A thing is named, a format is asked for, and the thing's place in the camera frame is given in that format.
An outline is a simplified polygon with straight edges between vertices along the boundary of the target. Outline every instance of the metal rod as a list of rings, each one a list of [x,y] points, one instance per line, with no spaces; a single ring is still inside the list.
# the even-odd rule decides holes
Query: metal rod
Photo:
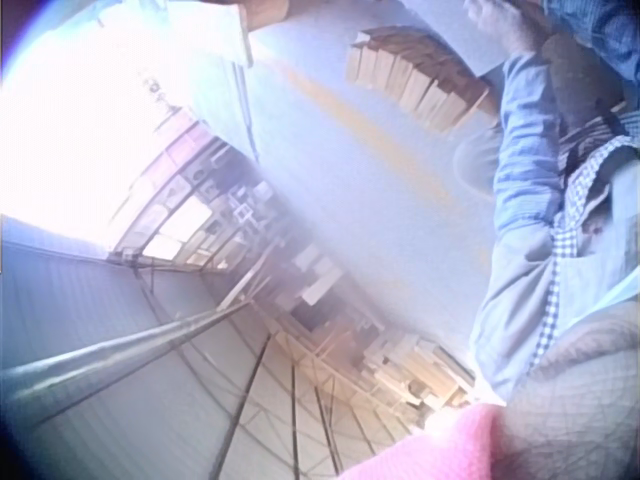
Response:
[[[253,382],[256,379],[256,375],[258,375],[258,370],[260,369],[260,365],[262,364],[262,359],[264,358],[264,354],[267,351],[267,347],[269,346],[269,340],[271,340],[271,335],[267,337],[267,340],[264,342],[264,346],[260,351],[260,355],[258,355],[258,359],[253,367],[253,371],[251,372],[251,376],[249,377],[249,381],[244,389],[244,395],[240,399],[240,403],[236,408],[233,417],[231,418],[231,425],[227,429],[227,433],[224,436],[224,440],[222,442],[222,446],[220,450],[218,450],[218,454],[216,455],[216,460],[213,463],[213,468],[211,469],[211,473],[209,473],[209,480],[218,480],[220,475],[222,474],[222,467],[224,467],[224,462],[227,459],[227,454],[229,453],[229,449],[231,448],[231,442],[233,441],[233,437],[236,433],[236,429],[240,424],[240,418],[242,417],[242,412],[244,411],[244,406],[247,404],[247,398],[249,398],[249,392],[251,391],[251,387],[253,386]]]
[[[224,297],[224,299],[220,302],[219,310],[223,310],[228,308],[229,305],[233,303],[233,301],[240,295],[244,287],[247,286],[249,281],[262,269],[265,262],[267,261],[267,257],[273,251],[273,249],[278,245],[277,241],[273,241],[271,245],[269,245],[265,251],[262,253],[258,261],[251,267],[251,269],[242,277],[238,283],[231,289],[229,294]]]
[[[380,422],[380,425],[382,425],[382,428],[384,429],[384,431],[387,432],[387,435],[391,439],[391,443],[396,443],[396,438],[393,436],[393,433],[391,433],[391,430],[389,430],[389,427],[387,427],[387,424],[384,423],[384,420],[382,419],[382,417],[380,416],[380,414],[376,409],[373,409],[373,414],[376,416],[376,418]]]
[[[341,465],[341,462],[335,449],[335,440],[331,435],[330,427],[327,424],[324,405],[322,403],[322,399],[320,398],[320,391],[318,390],[318,387],[315,387],[314,390],[316,391],[316,401],[318,402],[318,410],[320,410],[320,420],[322,420],[322,428],[324,429],[324,435],[327,439],[327,448],[329,449],[329,453],[331,454],[331,463],[333,463],[333,470],[336,472],[336,475],[340,475],[342,468],[339,467],[339,465]]]
[[[293,439],[293,476],[300,480],[300,458],[298,454],[298,422],[296,418],[296,366],[291,364],[291,436]]]
[[[242,302],[211,316],[172,322],[73,352],[9,368],[0,373],[6,400],[24,399],[91,372],[111,367],[177,340],[187,341],[244,308]]]
[[[362,423],[360,423],[358,415],[356,415],[356,411],[353,409],[353,407],[349,408],[351,409],[351,413],[353,414],[353,419],[356,421],[356,425],[358,425],[358,430],[360,430],[362,438],[364,438],[364,441],[367,442],[369,450],[371,451],[371,455],[375,455],[376,451],[373,449],[373,444],[371,443],[371,440],[369,440],[369,437],[367,437],[367,434],[364,431],[364,427],[362,426]]]

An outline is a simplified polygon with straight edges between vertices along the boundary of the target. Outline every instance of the hand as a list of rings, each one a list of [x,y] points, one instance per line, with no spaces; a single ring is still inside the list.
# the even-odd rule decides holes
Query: hand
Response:
[[[522,11],[504,0],[465,0],[469,18],[511,54],[535,52],[541,39]]]

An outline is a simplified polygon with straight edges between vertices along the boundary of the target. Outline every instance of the floor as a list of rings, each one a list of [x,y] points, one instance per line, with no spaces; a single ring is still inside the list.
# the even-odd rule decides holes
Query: floor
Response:
[[[391,0],[292,0],[285,22],[250,35],[255,65],[246,72],[192,57],[190,95],[390,320],[468,365],[490,273],[492,205],[456,183],[451,158],[488,123],[478,116],[439,137],[345,81],[356,33],[390,24],[426,26]]]

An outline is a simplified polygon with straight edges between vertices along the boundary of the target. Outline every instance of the stack of wooden planks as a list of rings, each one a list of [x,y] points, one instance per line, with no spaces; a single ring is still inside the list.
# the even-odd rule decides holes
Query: stack of wooden planks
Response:
[[[497,118],[489,86],[442,42],[422,30],[365,30],[351,45],[347,80],[385,93],[431,131],[447,133],[480,109]]]

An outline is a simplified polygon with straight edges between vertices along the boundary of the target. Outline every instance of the corrugated metal wall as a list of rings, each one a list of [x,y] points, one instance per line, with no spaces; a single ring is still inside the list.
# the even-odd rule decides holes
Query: corrugated metal wall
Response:
[[[136,274],[34,249],[30,227],[12,232],[3,231],[0,276],[5,369],[211,311],[224,295],[212,290],[226,285],[220,278]],[[77,253],[65,242],[66,253]],[[247,308],[177,350],[164,347],[3,408],[47,477],[208,478],[268,339]],[[220,477],[330,478],[334,462],[348,468],[402,436],[392,439],[376,415],[355,417],[326,396],[323,408],[329,434],[313,383],[269,341]]]

